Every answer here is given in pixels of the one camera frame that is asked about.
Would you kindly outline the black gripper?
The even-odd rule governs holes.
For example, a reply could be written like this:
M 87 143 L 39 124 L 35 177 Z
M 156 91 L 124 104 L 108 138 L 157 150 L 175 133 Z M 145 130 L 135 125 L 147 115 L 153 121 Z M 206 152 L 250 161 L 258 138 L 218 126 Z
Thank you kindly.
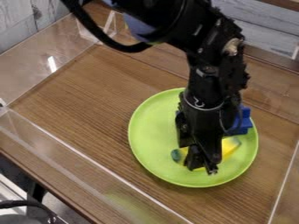
M 204 168 L 208 175 L 219 172 L 220 142 L 238 115 L 238 104 L 226 97 L 208 104 L 189 90 L 179 93 L 175 116 L 177 144 L 188 147 L 183 165 L 192 172 Z

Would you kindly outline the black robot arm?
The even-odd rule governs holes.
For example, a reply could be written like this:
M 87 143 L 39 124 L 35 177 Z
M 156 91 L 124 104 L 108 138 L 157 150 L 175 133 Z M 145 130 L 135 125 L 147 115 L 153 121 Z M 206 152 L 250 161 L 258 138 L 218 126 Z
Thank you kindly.
M 140 53 L 165 43 L 185 53 L 187 88 L 179 93 L 175 117 L 179 146 L 188 149 L 188 170 L 219 171 L 222 139 L 240 128 L 240 91 L 248 86 L 244 36 L 234 19 L 211 0 L 101 0 L 124 15 L 132 45 L 116 42 L 99 28 L 77 0 L 61 0 L 93 36 L 112 49 Z

